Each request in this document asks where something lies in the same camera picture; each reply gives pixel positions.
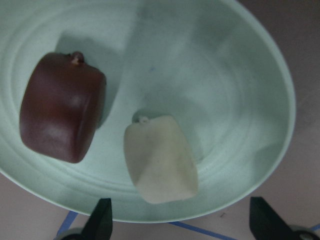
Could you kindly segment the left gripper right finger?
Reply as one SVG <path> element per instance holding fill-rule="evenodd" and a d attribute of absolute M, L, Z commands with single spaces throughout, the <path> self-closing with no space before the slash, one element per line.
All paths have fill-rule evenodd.
<path fill-rule="evenodd" d="M 251 197 L 249 228 L 256 240 L 299 240 L 263 197 Z"/>

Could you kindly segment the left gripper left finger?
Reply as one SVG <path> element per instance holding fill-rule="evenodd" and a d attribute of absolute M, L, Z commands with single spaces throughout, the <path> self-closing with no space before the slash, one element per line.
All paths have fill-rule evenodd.
<path fill-rule="evenodd" d="M 81 231 L 83 240 L 109 240 L 113 231 L 112 201 L 101 198 Z"/>

